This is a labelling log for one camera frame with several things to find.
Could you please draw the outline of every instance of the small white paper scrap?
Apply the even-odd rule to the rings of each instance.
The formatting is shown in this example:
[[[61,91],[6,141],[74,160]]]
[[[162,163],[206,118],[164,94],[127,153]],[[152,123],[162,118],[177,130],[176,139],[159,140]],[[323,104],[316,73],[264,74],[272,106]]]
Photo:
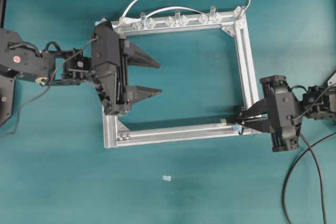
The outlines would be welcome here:
[[[162,179],[164,180],[164,181],[172,181],[172,176],[165,176],[165,175],[163,175],[162,176]]]

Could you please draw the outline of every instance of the teal background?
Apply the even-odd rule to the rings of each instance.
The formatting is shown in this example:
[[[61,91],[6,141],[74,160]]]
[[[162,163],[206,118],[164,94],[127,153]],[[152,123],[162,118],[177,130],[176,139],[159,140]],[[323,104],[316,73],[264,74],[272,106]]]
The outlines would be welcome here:
[[[50,40],[63,49],[80,48],[94,21],[118,19],[131,1],[8,0],[5,28],[39,48]],[[170,5],[207,11],[211,5],[230,10],[245,3],[141,0],[129,16]],[[283,74],[292,85],[308,86],[325,84],[336,70],[335,0],[252,0],[247,18],[257,79]],[[162,64],[159,70],[132,67],[131,84],[163,89],[122,118],[131,129],[217,122],[242,104],[235,47],[225,33],[131,40]],[[41,91],[34,83],[17,82],[15,110]],[[302,132],[315,142],[335,129],[332,122],[305,120]],[[262,134],[106,150],[94,89],[55,87],[24,108],[16,135],[0,141],[0,222],[286,223],[281,186],[303,145],[272,153],[270,136]],[[316,149],[329,223],[336,221],[335,151],[333,140]],[[322,223],[310,156],[293,174],[287,203],[294,223]]]

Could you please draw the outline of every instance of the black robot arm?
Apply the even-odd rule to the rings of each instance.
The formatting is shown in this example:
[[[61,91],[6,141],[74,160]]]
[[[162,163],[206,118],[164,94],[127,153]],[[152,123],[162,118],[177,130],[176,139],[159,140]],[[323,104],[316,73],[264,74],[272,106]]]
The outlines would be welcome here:
[[[248,110],[242,110],[227,123],[238,123],[271,134],[274,152],[299,147],[298,138],[303,116],[315,120],[336,119],[336,88],[309,87],[299,101],[288,86],[285,76],[271,76],[260,80],[264,98]]]
[[[53,41],[39,51],[33,44],[23,41],[18,33],[0,29],[0,76],[4,78],[0,79],[0,90],[6,87],[8,80],[12,80],[12,85],[15,80],[24,80],[42,86],[73,86],[90,82],[106,115],[125,114],[134,103],[161,93],[159,89],[129,86],[128,65],[159,68],[160,64],[117,34],[110,22],[96,26],[92,37],[96,40],[92,42],[92,57],[89,58],[78,49],[63,51]],[[56,50],[49,50],[51,45]],[[67,61],[60,79],[50,81],[57,58]],[[10,100],[13,94],[2,97]]]

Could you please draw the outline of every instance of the black mounting plate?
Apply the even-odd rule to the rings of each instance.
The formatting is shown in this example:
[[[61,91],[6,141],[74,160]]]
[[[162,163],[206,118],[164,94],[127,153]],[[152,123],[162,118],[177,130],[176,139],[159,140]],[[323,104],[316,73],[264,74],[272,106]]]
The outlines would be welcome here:
[[[0,126],[12,116],[14,87],[13,78],[0,75]]]

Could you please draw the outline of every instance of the rectangular aluminum frame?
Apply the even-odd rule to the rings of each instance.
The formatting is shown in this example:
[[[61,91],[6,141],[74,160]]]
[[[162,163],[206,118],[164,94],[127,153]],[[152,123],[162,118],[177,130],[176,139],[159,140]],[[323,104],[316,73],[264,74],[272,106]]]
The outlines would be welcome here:
[[[235,40],[244,108],[248,109],[259,100],[259,96],[246,15],[245,13],[241,15],[241,11],[242,8],[237,7],[232,12],[219,12],[216,13],[216,19],[211,18],[210,14],[205,14],[208,18],[206,22],[204,20],[200,21],[199,14],[185,15],[188,20],[186,25],[180,25],[176,22],[175,25],[170,26],[167,23],[167,19],[171,19],[170,17],[153,18],[152,20],[155,21],[154,27],[144,26],[138,29],[139,27],[134,25],[122,24],[115,28],[115,31],[121,35],[134,36],[203,29],[222,29]],[[239,135],[236,125],[226,123],[130,131],[118,120],[117,116],[106,116],[104,113],[103,131],[105,148]],[[244,135],[257,133],[259,132],[249,128],[244,129]]]

